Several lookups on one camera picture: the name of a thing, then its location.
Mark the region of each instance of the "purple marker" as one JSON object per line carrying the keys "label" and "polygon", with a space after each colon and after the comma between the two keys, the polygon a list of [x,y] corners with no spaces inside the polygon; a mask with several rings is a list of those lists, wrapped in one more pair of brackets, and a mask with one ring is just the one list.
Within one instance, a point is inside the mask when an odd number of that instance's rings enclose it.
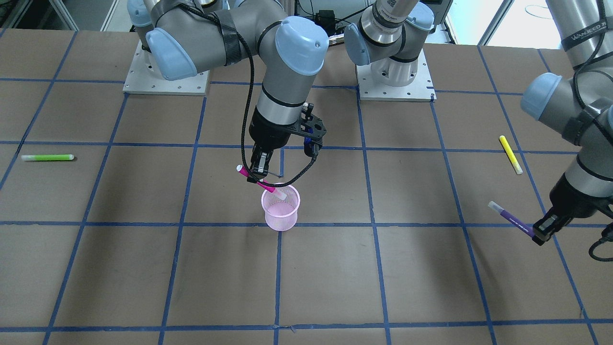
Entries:
{"label": "purple marker", "polygon": [[503,216],[504,219],[508,220],[511,224],[515,225],[517,228],[525,232],[526,235],[530,236],[531,238],[534,237],[535,232],[534,230],[532,230],[532,227],[529,227],[528,225],[523,223],[521,220],[517,219],[514,215],[510,214],[507,210],[500,207],[500,205],[498,205],[497,203],[494,203],[493,201],[490,201],[488,206],[494,211],[498,212],[501,216]]}

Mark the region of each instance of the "black tape wrap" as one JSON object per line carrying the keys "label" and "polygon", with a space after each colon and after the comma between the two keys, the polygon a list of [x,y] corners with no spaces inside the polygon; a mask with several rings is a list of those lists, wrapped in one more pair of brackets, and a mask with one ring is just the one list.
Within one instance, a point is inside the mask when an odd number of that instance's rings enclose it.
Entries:
{"label": "black tape wrap", "polygon": [[153,26],[158,26],[158,20],[165,15],[168,11],[174,9],[180,4],[186,4],[188,6],[193,6],[194,3],[187,0],[160,0],[153,8],[151,9],[151,22]]}
{"label": "black tape wrap", "polygon": [[571,118],[562,131],[562,138],[579,146],[581,137],[592,123],[608,108],[607,100],[601,98],[586,106],[577,117]]}
{"label": "black tape wrap", "polygon": [[599,20],[596,23],[563,39],[562,47],[564,48],[564,51],[567,52],[569,49],[601,34],[603,31],[611,30],[611,28],[613,28],[613,17],[607,17],[606,19]]}
{"label": "black tape wrap", "polygon": [[239,62],[242,59],[240,41],[238,40],[238,32],[230,11],[219,10],[212,14],[219,20],[221,37],[224,39],[224,48],[226,49],[226,64],[224,66],[230,66]]}

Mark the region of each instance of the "green marker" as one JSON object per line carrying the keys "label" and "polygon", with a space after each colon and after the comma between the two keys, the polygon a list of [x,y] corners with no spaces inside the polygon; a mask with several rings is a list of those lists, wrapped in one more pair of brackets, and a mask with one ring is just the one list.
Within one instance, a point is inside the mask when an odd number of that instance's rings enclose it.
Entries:
{"label": "green marker", "polygon": [[74,155],[21,155],[24,161],[73,160]]}

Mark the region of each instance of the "light blue joint cap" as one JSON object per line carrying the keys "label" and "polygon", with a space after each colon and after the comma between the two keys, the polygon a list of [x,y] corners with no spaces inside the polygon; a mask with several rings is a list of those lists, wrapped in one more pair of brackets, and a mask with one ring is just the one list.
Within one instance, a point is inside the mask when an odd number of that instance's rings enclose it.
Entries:
{"label": "light blue joint cap", "polygon": [[143,0],[128,0],[128,14],[137,28],[151,25],[151,16]]}
{"label": "light blue joint cap", "polygon": [[428,5],[418,2],[406,18],[409,24],[423,31],[430,31],[434,27],[434,13]]}
{"label": "light blue joint cap", "polygon": [[197,74],[196,66],[185,49],[164,29],[149,31],[147,42],[166,80],[183,79]]}
{"label": "light blue joint cap", "polygon": [[345,49],[354,64],[364,66],[370,63],[370,54],[366,41],[362,37],[360,29],[354,23],[349,24],[345,28]]}
{"label": "light blue joint cap", "polygon": [[283,62],[292,70],[303,76],[313,76],[324,65],[328,35],[312,21],[291,16],[279,25],[275,45]]}
{"label": "light blue joint cap", "polygon": [[553,73],[538,76],[524,92],[522,109],[538,121],[561,80],[561,76]]}

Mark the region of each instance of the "metal base plate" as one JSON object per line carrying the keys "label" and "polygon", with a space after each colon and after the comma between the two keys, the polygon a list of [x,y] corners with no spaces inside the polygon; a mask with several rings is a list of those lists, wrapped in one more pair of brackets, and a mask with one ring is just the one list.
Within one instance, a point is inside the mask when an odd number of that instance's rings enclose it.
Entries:
{"label": "metal base plate", "polygon": [[356,75],[362,101],[430,102],[436,99],[432,77],[425,61],[424,51],[419,53],[419,67],[415,79],[405,87],[391,87],[379,83],[372,76],[370,65],[356,66]]}
{"label": "metal base plate", "polygon": [[205,96],[209,72],[194,77],[168,81],[162,77],[151,53],[136,48],[123,91],[137,95],[190,95]]}

